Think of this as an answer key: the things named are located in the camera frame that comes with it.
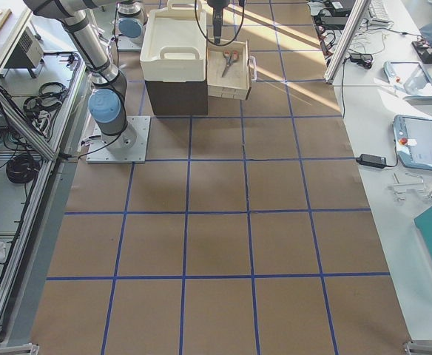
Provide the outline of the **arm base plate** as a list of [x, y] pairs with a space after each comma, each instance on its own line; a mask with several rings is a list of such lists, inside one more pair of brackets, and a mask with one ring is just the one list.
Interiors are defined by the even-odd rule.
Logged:
[[125, 35], [119, 34], [117, 47], [120, 52], [140, 52], [143, 41], [144, 37], [142, 35], [137, 38], [130, 38]]
[[114, 141], [110, 136], [101, 135], [94, 124], [92, 135], [97, 135], [89, 145], [90, 153], [85, 156], [87, 163], [144, 163], [151, 124], [150, 116], [128, 116], [127, 128]]

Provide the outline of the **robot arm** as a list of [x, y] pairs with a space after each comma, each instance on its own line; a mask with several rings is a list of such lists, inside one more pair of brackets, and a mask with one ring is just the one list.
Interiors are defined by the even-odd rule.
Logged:
[[98, 124], [103, 137], [114, 140], [127, 128], [124, 112], [126, 79], [124, 74], [111, 62], [110, 56], [92, 28], [86, 10], [94, 10], [116, 1], [26, 1], [25, 4], [34, 15], [54, 19], [61, 23], [75, 48], [84, 59], [90, 71], [90, 79], [95, 93], [90, 100], [97, 99], [100, 94], [109, 93], [117, 104], [115, 109], [108, 109], [104, 117], [93, 113], [92, 117]]
[[141, 44], [144, 39], [147, 14], [142, 1], [120, 1], [117, 3], [117, 26], [119, 33], [132, 43]]

